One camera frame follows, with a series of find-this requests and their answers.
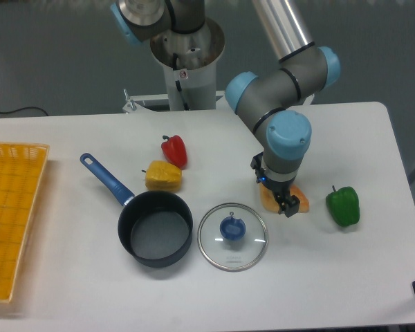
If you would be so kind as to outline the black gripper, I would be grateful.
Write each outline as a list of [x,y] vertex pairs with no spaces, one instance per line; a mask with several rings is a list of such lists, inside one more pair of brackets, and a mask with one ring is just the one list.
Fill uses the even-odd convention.
[[252,158],[250,167],[255,171],[257,183],[262,183],[269,189],[279,205],[279,214],[292,217],[299,212],[300,200],[290,194],[290,188],[297,176],[297,170],[289,173],[277,173],[264,161],[263,153]]

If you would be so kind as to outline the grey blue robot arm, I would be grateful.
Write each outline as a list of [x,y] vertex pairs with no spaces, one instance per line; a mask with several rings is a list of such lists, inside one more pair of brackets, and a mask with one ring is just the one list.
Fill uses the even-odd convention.
[[[225,89],[230,108],[264,150],[250,164],[279,213],[293,216],[300,201],[290,189],[311,140],[311,125],[291,107],[332,85],[338,56],[315,45],[293,1],[254,1],[279,69],[260,78],[244,72]],[[216,63],[225,48],[221,27],[203,1],[114,1],[111,12],[126,40],[148,42],[162,66],[173,111],[213,109]]]

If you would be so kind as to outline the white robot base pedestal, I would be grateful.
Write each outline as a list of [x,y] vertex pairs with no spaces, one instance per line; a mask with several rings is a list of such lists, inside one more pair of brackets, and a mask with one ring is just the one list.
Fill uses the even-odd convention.
[[204,12],[178,14],[171,26],[137,26],[120,19],[125,37],[149,42],[162,66],[172,111],[213,109],[216,104],[216,63],[225,48],[221,27]]

